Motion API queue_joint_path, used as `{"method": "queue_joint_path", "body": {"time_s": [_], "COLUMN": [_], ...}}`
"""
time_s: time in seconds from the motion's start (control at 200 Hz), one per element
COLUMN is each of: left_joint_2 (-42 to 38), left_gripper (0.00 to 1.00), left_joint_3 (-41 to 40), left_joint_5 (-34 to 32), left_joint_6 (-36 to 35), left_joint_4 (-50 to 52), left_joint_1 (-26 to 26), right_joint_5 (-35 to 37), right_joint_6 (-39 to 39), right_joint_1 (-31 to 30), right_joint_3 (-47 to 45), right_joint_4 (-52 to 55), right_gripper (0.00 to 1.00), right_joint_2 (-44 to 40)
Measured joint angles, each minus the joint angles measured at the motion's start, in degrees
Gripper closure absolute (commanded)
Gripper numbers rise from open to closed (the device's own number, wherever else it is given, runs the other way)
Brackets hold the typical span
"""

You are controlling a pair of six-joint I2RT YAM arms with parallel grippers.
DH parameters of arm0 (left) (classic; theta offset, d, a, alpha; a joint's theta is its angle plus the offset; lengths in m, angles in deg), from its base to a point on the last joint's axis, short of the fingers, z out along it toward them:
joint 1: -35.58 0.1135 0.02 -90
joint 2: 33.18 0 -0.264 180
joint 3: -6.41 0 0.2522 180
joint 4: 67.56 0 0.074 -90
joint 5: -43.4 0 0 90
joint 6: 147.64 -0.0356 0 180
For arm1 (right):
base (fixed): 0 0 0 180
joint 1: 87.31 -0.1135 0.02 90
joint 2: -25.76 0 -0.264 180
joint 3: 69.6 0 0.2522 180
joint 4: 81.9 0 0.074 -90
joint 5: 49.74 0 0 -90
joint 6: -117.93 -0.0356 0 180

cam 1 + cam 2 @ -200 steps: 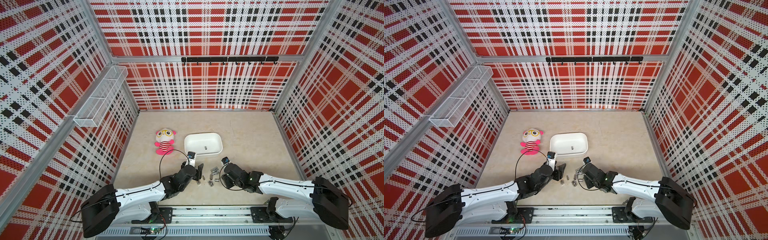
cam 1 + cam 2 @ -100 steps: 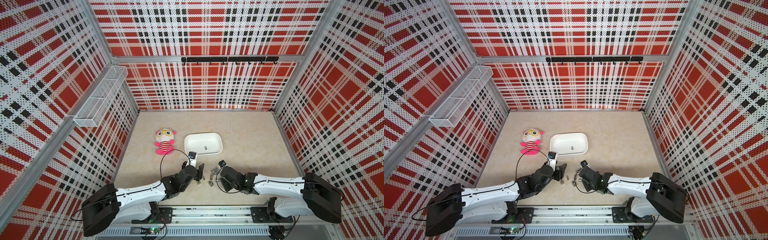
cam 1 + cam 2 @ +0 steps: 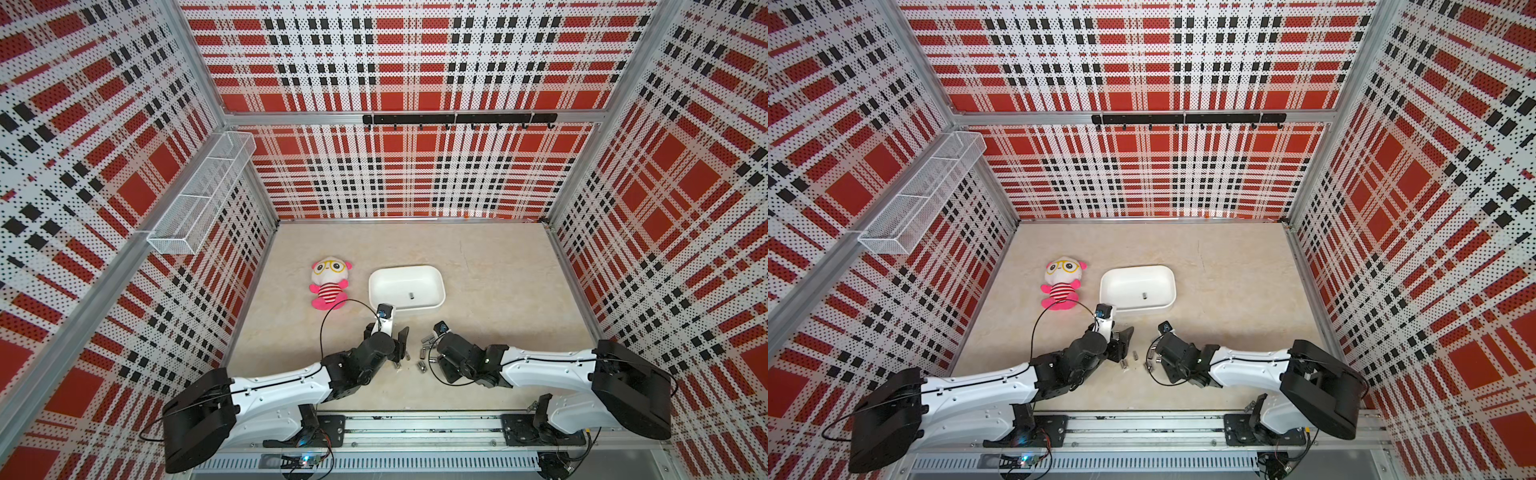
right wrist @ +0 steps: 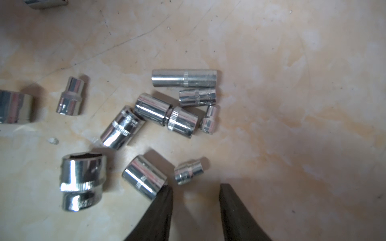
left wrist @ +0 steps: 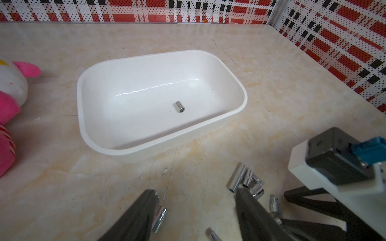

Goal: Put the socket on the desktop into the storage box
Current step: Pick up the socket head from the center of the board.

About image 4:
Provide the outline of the long chrome deep socket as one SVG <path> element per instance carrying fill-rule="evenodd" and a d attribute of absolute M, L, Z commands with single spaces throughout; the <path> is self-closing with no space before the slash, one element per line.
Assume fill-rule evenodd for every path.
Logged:
<path fill-rule="evenodd" d="M 218 71 L 211 69 L 155 69 L 151 76 L 154 87 L 211 88 L 217 79 Z"/>

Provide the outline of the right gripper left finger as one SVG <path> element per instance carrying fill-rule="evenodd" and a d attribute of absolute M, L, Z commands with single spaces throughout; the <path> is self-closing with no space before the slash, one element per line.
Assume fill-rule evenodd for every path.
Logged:
<path fill-rule="evenodd" d="M 163 186 L 126 241 L 167 241 L 173 210 L 173 188 Z"/>

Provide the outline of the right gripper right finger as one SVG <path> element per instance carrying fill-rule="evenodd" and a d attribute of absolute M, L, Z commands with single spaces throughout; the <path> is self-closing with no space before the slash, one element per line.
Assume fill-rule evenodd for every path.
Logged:
<path fill-rule="evenodd" d="M 222 183 L 219 193 L 224 240 L 270 241 L 230 184 Z"/>

